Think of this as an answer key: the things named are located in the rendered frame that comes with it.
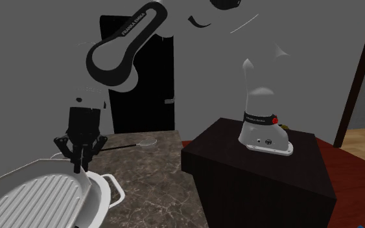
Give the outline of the black-handled mesh strainer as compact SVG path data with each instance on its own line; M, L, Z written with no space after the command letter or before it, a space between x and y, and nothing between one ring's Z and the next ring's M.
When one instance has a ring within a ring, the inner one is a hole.
M125 145L125 146L116 146L116 147L112 147L112 148L103 148L103 149L101 149L101 151L116 150L116 149L129 148L129 147L134 147L134 146L140 146L142 148L147 148L147 147L154 146L156 143L157 143L156 139L145 139L136 144L129 144L129 145Z

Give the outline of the black door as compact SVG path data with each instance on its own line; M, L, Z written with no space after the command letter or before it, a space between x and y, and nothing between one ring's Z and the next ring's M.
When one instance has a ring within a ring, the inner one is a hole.
M174 130L174 38L154 34L133 64L138 73L133 90L109 90L114 132Z

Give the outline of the dark robot stand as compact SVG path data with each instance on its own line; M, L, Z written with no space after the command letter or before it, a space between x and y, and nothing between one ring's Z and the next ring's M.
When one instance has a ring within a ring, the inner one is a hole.
M328 228L336 195L311 133L288 130L290 156L247 149L220 118L181 150L209 228Z

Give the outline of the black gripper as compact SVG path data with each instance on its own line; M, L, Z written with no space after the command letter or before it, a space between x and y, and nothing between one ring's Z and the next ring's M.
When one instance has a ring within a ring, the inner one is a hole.
M98 155L106 144L107 136L100 135L100 109L95 108L69 108L69 123L67 135L54 138L54 143L62 155L74 164L73 172L80 173L81 152L82 168L88 171L89 163L94 155Z

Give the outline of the white ribbed grill pan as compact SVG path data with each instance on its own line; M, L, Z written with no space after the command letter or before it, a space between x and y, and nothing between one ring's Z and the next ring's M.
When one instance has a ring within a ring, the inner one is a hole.
M38 159L0 177L0 228L75 228L91 181L65 159Z

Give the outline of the dark brown door frame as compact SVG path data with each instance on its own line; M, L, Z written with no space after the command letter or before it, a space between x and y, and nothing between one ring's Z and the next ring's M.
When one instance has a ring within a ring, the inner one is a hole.
M355 72L355 76L351 85L351 89L349 91L349 95L347 98L347 102L344 108L344 112L342 114L342 118L340 121L340 125L338 127L338 131L336 133L335 141L333 143L334 148L341 148L344 142L344 138L346 136L347 127L349 125L351 116L353 114L353 110L355 104L357 102L357 98L363 83L365 75L365 43L363 46L363 50L360 56L359 63L357 65L357 70Z

